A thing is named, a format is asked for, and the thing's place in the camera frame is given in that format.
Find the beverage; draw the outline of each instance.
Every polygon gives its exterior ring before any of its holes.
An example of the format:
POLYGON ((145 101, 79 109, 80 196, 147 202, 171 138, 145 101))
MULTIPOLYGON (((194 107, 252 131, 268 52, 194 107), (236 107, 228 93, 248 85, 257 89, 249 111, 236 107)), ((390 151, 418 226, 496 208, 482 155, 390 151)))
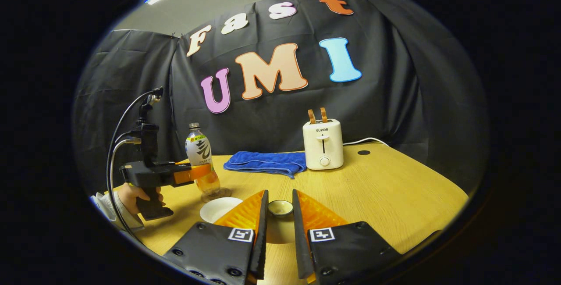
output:
POLYGON ((189 136, 185 140, 185 151, 192 166, 210 164, 211 172, 194 179, 197 187, 202 192, 202 201, 205 203, 219 197, 231 195, 229 189, 220 187, 220 180, 212 165, 212 149, 206 135, 200 129, 198 123, 189 124, 189 136))

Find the white power cord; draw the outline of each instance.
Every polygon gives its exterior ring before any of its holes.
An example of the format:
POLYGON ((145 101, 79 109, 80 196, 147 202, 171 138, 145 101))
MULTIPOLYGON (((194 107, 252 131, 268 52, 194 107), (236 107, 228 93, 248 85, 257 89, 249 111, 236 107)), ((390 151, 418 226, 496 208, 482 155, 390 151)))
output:
POLYGON ((362 143, 362 142, 365 141, 365 140, 375 140, 375 141, 377 141, 377 142, 379 142, 379 143, 383 143, 384 145, 386 145, 387 147, 389 147, 389 145, 388 145, 387 143, 384 143, 384 142, 381 141, 380 139, 375 139, 374 137, 368 137, 367 139, 361 139, 361 140, 358 140, 358 141, 353 141, 352 143, 351 143, 351 142, 343 143, 343 146, 345 146, 345 145, 354 145, 355 143, 362 143))

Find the black cable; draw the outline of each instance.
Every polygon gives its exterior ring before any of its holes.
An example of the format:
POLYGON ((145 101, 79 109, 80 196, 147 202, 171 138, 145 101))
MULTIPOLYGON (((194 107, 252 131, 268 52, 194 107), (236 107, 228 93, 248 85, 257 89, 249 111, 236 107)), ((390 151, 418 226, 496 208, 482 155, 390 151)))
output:
POLYGON ((110 167, 110 162, 111 162, 111 155, 113 153, 114 150, 114 143, 115 143, 115 137, 117 135, 117 132, 119 130, 119 127, 122 123, 122 121, 124 120, 124 117, 127 115, 128 111, 139 101, 142 100, 143 97, 151 94, 151 93, 156 93, 159 89, 153 89, 151 91, 148 91, 146 93, 143 93, 142 95, 140 95, 138 98, 136 98, 134 101, 132 101, 132 103, 127 107, 127 109, 124 111, 123 115, 121 116, 121 119, 119 120, 119 122, 117 123, 117 126, 115 127, 115 131, 113 133, 113 137, 111 137, 111 142, 109 145, 109 151, 107 153, 107 164, 106 164, 106 184, 107 184, 107 191, 108 194, 110 196, 110 201, 111 201, 111 205, 113 206, 116 215, 119 217, 119 220, 121 221, 121 223, 123 224, 123 227, 125 228, 125 230, 130 233, 130 235, 132 235, 138 242, 140 242, 142 245, 144 245, 142 243, 142 241, 140 241, 140 239, 138 239, 138 237, 136 237, 136 235, 134 233, 132 233, 130 227, 127 225, 127 223, 124 221, 120 211, 118 210, 117 204, 115 203, 115 197, 114 197, 114 193, 113 193, 113 188, 111 187, 111 183, 110 183, 110 175, 113 172, 113 170, 111 170, 110 167))

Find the wooden table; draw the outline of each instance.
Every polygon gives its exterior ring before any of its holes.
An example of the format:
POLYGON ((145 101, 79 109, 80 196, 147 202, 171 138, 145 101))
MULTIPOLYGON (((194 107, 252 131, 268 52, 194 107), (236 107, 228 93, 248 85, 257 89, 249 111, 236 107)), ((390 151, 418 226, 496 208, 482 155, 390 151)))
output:
MULTIPOLYGON (((414 159, 381 143, 344 147, 344 165, 330 171, 306 170, 295 179, 286 175, 227 171, 230 156, 214 156, 222 187, 232 197, 246 199, 269 190, 269 201, 292 201, 298 189, 349 223, 366 221, 399 253, 405 253, 457 215, 468 197, 450 180, 414 159), (358 151, 368 150, 368 155, 358 151)), ((204 205, 196 185, 162 187, 173 216, 146 221, 136 233, 152 251, 163 255, 197 221, 204 205)), ((294 243, 267 244, 265 279, 258 285, 306 284, 298 280, 294 243)))

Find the toaster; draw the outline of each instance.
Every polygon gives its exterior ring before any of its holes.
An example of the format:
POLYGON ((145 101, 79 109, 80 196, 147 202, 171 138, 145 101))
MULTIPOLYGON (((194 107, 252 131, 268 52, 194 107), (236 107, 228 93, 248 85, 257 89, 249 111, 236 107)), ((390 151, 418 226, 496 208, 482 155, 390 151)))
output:
POLYGON ((327 119, 321 108, 322 119, 316 121, 309 111, 310 121, 302 126, 306 167, 311 170, 337 169, 343 165, 343 135, 341 123, 327 119))

